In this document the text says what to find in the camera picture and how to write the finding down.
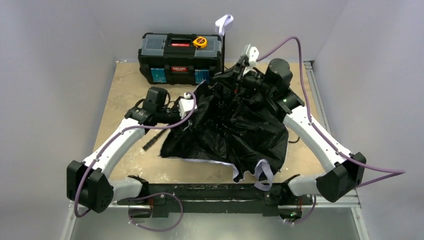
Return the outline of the purple umbrella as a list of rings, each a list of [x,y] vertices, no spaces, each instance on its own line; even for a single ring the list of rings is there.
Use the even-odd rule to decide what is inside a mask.
[[[249,172],[256,188],[270,190],[285,162],[289,133],[262,94],[242,90],[236,95],[212,79],[193,92],[197,111],[170,131],[159,155],[230,166],[234,182]]]

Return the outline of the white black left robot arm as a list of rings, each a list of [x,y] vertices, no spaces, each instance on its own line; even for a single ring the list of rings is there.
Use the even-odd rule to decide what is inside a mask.
[[[101,213],[112,202],[137,198],[143,192],[145,180],[128,176],[110,181],[113,169],[128,150],[150,129],[164,129],[181,120],[179,113],[171,112],[166,101],[169,92],[150,87],[146,97],[130,108],[113,134],[82,161],[73,160],[66,168],[66,196],[73,201],[74,215],[78,218],[88,212]]]

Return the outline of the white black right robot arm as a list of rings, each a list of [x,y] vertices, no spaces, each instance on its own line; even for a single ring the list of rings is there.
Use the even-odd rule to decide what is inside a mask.
[[[290,196],[319,195],[331,203],[362,183],[366,158],[353,154],[328,133],[311,115],[308,100],[291,89],[293,73],[286,60],[274,58],[264,73],[256,72],[255,62],[241,57],[213,81],[229,91],[261,93],[270,113],[294,131],[320,162],[325,173],[318,176],[293,176],[285,181]]]

